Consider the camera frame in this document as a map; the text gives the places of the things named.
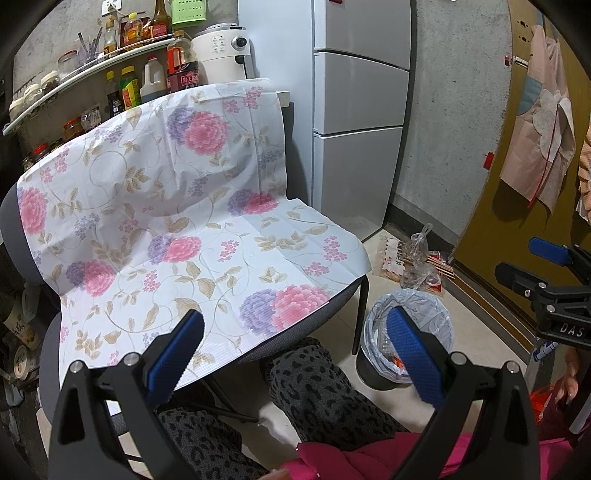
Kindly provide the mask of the trash bin with liner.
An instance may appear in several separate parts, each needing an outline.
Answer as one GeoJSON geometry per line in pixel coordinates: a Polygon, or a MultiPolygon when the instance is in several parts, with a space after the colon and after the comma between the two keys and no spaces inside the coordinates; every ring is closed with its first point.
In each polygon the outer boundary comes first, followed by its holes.
{"type": "Polygon", "coordinates": [[[453,349],[452,320],[439,298],[412,289],[381,296],[363,324],[361,351],[356,359],[356,371],[363,383],[379,391],[411,385],[405,362],[427,358],[419,332],[432,335],[446,351],[453,349]]]}

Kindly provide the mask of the plastic bags on floor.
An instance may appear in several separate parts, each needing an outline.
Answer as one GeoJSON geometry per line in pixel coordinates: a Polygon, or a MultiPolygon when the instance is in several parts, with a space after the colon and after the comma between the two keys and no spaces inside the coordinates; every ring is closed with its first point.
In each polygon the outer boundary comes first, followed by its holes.
{"type": "Polygon", "coordinates": [[[427,223],[408,240],[382,235],[374,262],[374,273],[398,283],[403,289],[426,291],[442,296],[447,281],[456,273],[444,256],[431,250],[428,234],[433,225],[427,223]]]}

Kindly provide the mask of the person's leopard print legs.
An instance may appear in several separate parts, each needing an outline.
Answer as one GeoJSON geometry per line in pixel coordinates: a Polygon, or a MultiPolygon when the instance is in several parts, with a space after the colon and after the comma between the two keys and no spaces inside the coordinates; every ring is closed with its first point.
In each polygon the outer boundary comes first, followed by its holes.
{"type": "Polygon", "coordinates": [[[388,479],[410,452],[408,431],[349,382],[318,340],[263,361],[270,400],[297,432],[297,458],[270,471],[242,453],[242,436],[194,393],[158,419],[199,479],[388,479]]]}

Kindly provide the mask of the pink apron on door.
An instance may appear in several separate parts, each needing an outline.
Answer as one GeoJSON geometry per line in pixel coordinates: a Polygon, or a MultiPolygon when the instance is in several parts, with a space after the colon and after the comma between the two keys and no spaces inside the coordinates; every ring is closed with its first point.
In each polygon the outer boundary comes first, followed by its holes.
{"type": "Polygon", "coordinates": [[[576,151],[560,44],[532,27],[527,75],[500,178],[529,202],[554,210],[576,151]]]}

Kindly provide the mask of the white refrigerator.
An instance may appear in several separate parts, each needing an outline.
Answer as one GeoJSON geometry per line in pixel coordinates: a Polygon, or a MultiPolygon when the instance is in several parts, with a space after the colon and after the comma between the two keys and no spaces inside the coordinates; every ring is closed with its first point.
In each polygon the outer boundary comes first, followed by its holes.
{"type": "Polygon", "coordinates": [[[256,74],[290,93],[287,195],[365,240],[387,213],[411,79],[410,1],[242,1],[256,74]]]}

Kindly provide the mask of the white air fryer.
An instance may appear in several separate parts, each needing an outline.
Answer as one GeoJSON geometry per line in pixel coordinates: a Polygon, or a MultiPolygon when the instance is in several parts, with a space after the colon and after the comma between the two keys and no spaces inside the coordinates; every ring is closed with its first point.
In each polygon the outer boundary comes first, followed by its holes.
{"type": "Polygon", "coordinates": [[[228,83],[247,78],[250,41],[235,23],[207,27],[191,40],[201,84],[228,83]]]}

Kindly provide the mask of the wall shelf with bottles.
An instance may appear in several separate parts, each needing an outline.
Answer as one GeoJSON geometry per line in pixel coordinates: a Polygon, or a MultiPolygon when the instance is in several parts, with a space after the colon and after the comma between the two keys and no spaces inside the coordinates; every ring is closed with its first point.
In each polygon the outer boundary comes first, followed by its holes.
{"type": "MultiPolygon", "coordinates": [[[[195,22],[206,20],[206,2],[205,1],[173,1],[172,13],[177,13],[177,26],[190,26],[195,22]]],[[[11,121],[3,126],[2,135],[10,137],[15,134],[31,116],[37,114],[43,106],[61,92],[68,90],[74,85],[84,81],[86,78],[103,70],[109,70],[112,66],[127,61],[128,59],[138,57],[148,52],[160,50],[168,46],[172,41],[172,34],[166,34],[156,38],[141,40],[131,46],[123,46],[104,54],[101,52],[94,59],[81,64],[72,72],[65,75],[58,75],[58,84],[48,90],[46,93],[37,97],[36,100],[28,104],[18,116],[11,118],[11,121]]]]}

